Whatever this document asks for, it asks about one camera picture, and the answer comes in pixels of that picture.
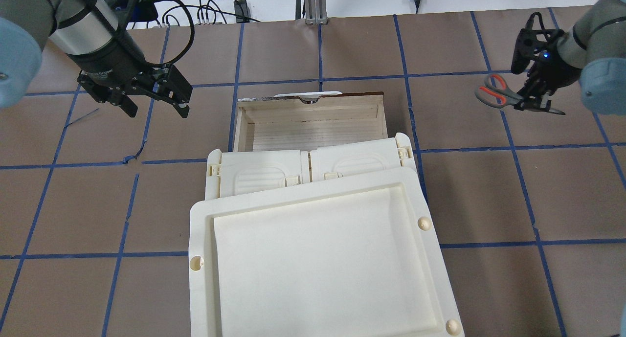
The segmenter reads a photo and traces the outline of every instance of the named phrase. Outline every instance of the metal post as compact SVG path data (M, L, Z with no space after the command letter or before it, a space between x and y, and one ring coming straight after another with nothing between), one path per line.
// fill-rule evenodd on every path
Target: metal post
M326 0L304 0L306 23L322 24L328 22Z

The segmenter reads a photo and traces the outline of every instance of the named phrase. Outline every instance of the plastic latch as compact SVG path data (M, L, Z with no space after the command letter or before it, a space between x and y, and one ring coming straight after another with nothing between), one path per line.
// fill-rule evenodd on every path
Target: plastic latch
M339 174L337 172L328 172L324 174L324 180L339 178Z
M413 158L413 153L407 147L398 148L398 157L400 159Z
M291 187L292 185L300 184L300 176L293 175L285 178L285 187Z
M222 165L209 165L208 166L208 176L209 177L219 177L221 170L222 170Z

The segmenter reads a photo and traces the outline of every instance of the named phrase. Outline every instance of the robotic arm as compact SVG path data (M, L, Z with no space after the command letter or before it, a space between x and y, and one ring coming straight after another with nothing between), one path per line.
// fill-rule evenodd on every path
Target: robotic arm
M134 117L137 105L128 95L143 94L186 118L193 88L174 63L189 50L194 26L185 49L163 64L146 61L125 29L131 19L156 19L154 3L161 1L166 0L0 0L0 108L24 96L50 37L82 69L77 80L98 103Z
M541 30L533 30L535 18ZM511 72L523 73L530 61L516 110L554 112L545 95L580 79L589 110L626 114L626 0L599 0L568 32L546 30L541 14L533 13L519 32Z

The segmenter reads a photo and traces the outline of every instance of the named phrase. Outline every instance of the scissors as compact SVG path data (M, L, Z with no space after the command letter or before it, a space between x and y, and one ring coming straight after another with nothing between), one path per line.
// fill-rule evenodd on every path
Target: scissors
M481 96L481 92L485 92L486 94L492 96L494 99L485 99ZM500 74L492 73L488 74L485 77L484 84L481 87L478 87L474 92L476 98L478 98L482 103L489 107L494 108L503 108L505 106L512 105L516 110L530 110L535 112L548 112L553 114L565 114L562 111L557 110L556 108L550 107L550 101L547 103L539 103L537 107L528 106L525 101L525 98L513 90L511 90L505 78L503 78Z

